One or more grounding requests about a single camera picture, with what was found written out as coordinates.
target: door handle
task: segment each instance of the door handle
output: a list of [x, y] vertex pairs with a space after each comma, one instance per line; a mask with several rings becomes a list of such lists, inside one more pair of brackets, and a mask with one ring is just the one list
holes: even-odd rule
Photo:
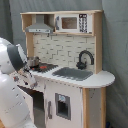
[[52, 115], [51, 115], [51, 101], [48, 102], [48, 117], [49, 119], [52, 119]]
[[56, 30], [59, 30], [58, 21], [59, 21], [59, 16], [56, 17], [56, 23], [55, 23]]

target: sink basin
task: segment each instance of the sink basin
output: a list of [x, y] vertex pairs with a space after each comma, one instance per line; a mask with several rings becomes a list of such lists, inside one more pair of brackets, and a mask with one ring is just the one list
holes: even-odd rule
[[53, 76], [63, 77], [67, 79], [82, 81], [93, 75], [93, 72], [87, 70], [79, 70], [74, 68], [64, 67], [52, 74]]

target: wooden countertop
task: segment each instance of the wooden countertop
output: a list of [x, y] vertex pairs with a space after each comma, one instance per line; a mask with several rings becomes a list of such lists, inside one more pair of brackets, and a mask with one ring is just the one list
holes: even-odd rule
[[0, 128], [5, 128], [1, 120], [0, 120]]

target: microwave door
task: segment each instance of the microwave door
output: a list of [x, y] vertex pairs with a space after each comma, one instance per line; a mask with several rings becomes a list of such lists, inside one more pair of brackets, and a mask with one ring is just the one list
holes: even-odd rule
[[79, 33], [79, 14], [56, 15], [56, 32]]

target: range hood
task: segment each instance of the range hood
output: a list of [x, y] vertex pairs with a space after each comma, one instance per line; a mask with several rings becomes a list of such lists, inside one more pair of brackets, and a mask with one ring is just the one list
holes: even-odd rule
[[53, 33], [53, 27], [44, 23], [44, 15], [37, 14], [36, 15], [36, 23], [28, 26], [25, 31], [26, 32], [40, 32], [40, 33]]

